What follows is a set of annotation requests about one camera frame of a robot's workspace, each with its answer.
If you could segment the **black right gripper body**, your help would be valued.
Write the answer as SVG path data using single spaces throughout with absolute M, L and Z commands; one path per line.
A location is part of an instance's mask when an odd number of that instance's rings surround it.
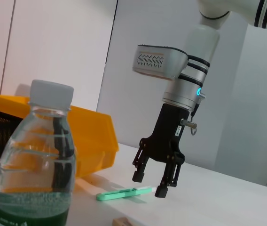
M 151 158 L 157 162 L 183 164 L 185 156 L 179 148 L 184 130 L 181 120 L 188 117 L 188 110 L 163 104 L 152 134 L 141 140 L 140 163 Z

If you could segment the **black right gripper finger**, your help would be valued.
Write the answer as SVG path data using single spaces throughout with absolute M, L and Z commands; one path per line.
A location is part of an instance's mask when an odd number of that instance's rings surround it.
M 146 152 L 146 143 L 144 141 L 140 141 L 138 152 L 133 161 L 136 171 L 133 174 L 132 181 L 138 183 L 142 182 L 148 159 L 149 157 L 147 156 Z
M 183 162 L 167 162 L 160 185 L 157 187 L 155 196 L 165 198 L 168 187 L 176 187 Z

